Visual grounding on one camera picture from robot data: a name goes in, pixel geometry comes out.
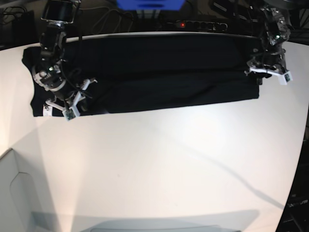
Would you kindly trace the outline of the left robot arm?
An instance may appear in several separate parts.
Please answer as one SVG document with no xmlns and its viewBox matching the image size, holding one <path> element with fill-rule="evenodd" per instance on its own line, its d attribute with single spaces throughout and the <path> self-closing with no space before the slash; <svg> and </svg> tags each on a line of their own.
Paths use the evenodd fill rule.
<svg viewBox="0 0 309 232">
<path fill-rule="evenodd" d="M 245 74 L 255 78 L 258 85 L 262 85 L 264 78 L 273 76 L 280 85 L 287 85 L 293 78 L 286 67 L 286 50 L 282 45 L 291 33 L 283 10 L 266 0 L 248 0 L 247 4 L 257 16 L 257 39 L 261 47 L 253 49 Z"/>
</svg>

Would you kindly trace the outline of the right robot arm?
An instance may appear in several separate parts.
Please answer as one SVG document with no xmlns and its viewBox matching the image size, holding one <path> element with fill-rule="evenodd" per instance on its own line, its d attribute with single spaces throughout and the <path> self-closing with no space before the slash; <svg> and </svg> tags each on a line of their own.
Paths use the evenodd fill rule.
<svg viewBox="0 0 309 232">
<path fill-rule="evenodd" d="M 40 38 L 40 60 L 31 72 L 33 80 L 45 91 L 54 95 L 47 99 L 42 108 L 55 108 L 67 120 L 85 115 L 88 87 L 96 82 L 95 78 L 81 77 L 81 69 L 69 73 L 64 70 L 64 52 L 67 41 L 65 26 L 73 24 L 79 10 L 79 0 L 49 0 L 44 8 L 42 20 L 48 23 Z"/>
</svg>

